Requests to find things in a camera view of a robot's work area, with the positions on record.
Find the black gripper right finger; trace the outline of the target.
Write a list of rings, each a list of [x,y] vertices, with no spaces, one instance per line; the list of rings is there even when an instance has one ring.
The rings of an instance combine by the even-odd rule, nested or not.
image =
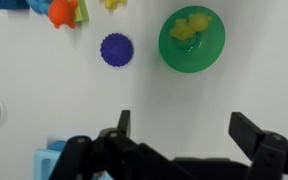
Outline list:
[[[241,112],[231,113],[228,133],[250,160],[255,156],[265,136],[265,133]]]

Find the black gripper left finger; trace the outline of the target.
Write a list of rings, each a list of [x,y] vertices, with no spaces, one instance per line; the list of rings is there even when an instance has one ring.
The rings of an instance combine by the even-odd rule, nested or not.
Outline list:
[[[123,110],[121,112],[117,130],[121,132],[123,135],[129,137],[131,133],[131,111],[130,110]]]

